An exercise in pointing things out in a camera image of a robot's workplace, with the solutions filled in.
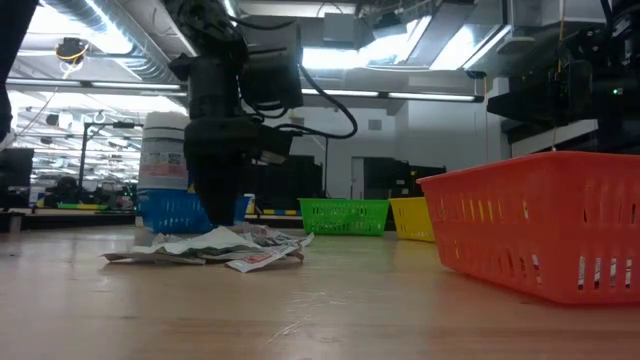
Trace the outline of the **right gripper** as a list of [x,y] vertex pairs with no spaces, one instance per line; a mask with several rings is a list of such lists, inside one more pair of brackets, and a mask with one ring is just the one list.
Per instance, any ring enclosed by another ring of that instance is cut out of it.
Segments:
[[554,120],[549,80],[537,76],[509,77],[508,90],[488,99],[488,112],[536,125],[594,120],[596,150],[637,150],[639,21],[582,29],[559,42],[556,57]]

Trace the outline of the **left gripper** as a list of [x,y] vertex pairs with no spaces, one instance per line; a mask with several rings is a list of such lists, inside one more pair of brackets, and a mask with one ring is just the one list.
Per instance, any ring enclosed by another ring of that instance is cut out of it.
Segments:
[[[212,224],[234,222],[245,163],[259,160],[280,164],[290,154],[293,132],[282,131],[255,121],[250,116],[201,118],[184,130],[187,166],[195,168],[193,185]],[[212,168],[218,165],[220,194]]]

